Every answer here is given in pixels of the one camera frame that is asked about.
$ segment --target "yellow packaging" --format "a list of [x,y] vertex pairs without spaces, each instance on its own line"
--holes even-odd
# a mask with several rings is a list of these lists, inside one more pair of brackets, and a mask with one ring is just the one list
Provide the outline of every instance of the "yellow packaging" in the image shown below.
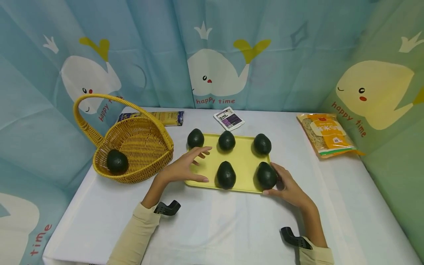
[[[150,112],[164,126],[181,126],[184,121],[184,111],[181,112]],[[119,115],[118,122],[132,118],[143,116],[141,113],[122,113]]]
[[336,119],[336,114],[302,113],[297,115],[309,141],[322,158],[346,152],[359,152]]

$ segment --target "dark green avocado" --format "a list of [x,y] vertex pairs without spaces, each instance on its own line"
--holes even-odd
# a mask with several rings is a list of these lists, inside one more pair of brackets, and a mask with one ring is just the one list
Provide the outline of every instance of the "dark green avocado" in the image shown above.
[[229,190],[234,187],[234,184],[236,183],[236,173],[228,161],[224,161],[219,165],[216,178],[218,180],[218,184],[224,190]]
[[107,154],[106,166],[112,174],[122,174],[128,169],[128,158],[116,149]]
[[260,162],[256,178],[264,190],[272,189],[277,184],[277,172],[267,162]]
[[271,152],[271,141],[264,134],[258,134],[253,140],[253,146],[260,155],[267,155]]
[[187,144],[190,149],[196,146],[202,147],[204,142],[205,136],[203,136],[203,133],[197,128],[192,130],[187,137]]
[[236,145],[236,139],[230,131],[225,131],[219,136],[218,144],[221,150],[230,151]]

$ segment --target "hand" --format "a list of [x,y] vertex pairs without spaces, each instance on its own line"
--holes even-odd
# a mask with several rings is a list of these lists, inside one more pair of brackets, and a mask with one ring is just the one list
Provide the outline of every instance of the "hand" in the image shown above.
[[299,187],[290,172],[275,163],[271,163],[271,166],[275,169],[279,177],[281,177],[285,187],[283,190],[264,190],[263,194],[280,197],[301,209],[315,205],[309,196]]
[[202,175],[193,174],[190,171],[190,164],[199,165],[194,159],[200,157],[205,158],[205,155],[209,155],[209,150],[212,147],[194,147],[188,153],[185,153],[180,158],[178,158],[174,163],[166,166],[159,174],[157,178],[161,178],[166,183],[173,181],[184,181],[184,180],[194,180],[197,182],[209,182],[209,179]]

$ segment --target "cream sleeve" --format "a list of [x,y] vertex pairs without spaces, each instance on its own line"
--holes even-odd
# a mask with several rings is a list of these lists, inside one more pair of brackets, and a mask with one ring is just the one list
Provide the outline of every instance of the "cream sleeve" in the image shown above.
[[133,216],[122,231],[106,265],[140,265],[150,237],[159,225],[160,214],[138,203]]
[[303,238],[312,246],[312,250],[299,248],[300,265],[334,265],[333,253],[330,248],[319,248],[308,238]]

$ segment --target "yellow whale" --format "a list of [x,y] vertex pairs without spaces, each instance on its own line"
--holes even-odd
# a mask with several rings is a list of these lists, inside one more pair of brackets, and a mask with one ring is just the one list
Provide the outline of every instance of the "yellow whale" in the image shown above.
[[406,66],[382,61],[362,61],[350,67],[336,86],[337,96],[369,125],[383,130],[424,102],[424,88],[415,100],[398,108],[414,72]]

